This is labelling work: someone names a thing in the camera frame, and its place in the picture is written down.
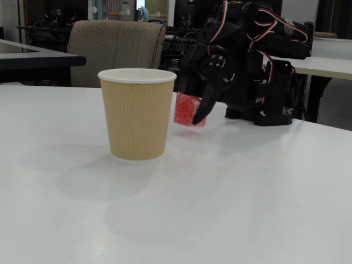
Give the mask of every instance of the white cup rim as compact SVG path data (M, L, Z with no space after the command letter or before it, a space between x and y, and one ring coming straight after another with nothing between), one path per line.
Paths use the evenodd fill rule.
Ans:
M119 84L162 84L174 81L177 75L165 70L124 68L101 71L98 77Z

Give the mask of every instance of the red sponge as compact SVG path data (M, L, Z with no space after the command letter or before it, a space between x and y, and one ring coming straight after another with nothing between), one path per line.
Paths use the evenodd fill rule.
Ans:
M206 118L199 124L193 125L193 117L199 107L201 100L192 95L177 94L174 122L187 127L204 127Z

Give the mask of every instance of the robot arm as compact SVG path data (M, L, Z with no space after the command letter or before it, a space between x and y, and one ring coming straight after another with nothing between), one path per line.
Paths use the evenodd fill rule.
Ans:
M277 16L263 3L224 1L215 7L181 66L179 91L202 98L193 123L201 122L217 101L228 105L229 118L290 123L280 116L292 68L270 56L305 59L308 42L305 26ZM266 121L258 121L260 113Z

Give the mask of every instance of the chair backrest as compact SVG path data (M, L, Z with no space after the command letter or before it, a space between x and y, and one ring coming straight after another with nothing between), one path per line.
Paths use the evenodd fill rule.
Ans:
M75 87L101 87L97 74L106 69L157 69L165 26L154 23L79 21L72 29L68 53L84 56L83 67L71 68Z

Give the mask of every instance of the kraft paper cup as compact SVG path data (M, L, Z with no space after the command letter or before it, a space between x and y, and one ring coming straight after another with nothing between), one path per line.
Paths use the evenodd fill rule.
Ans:
M98 74L111 153L128 164L164 154L176 74L154 69L113 69Z

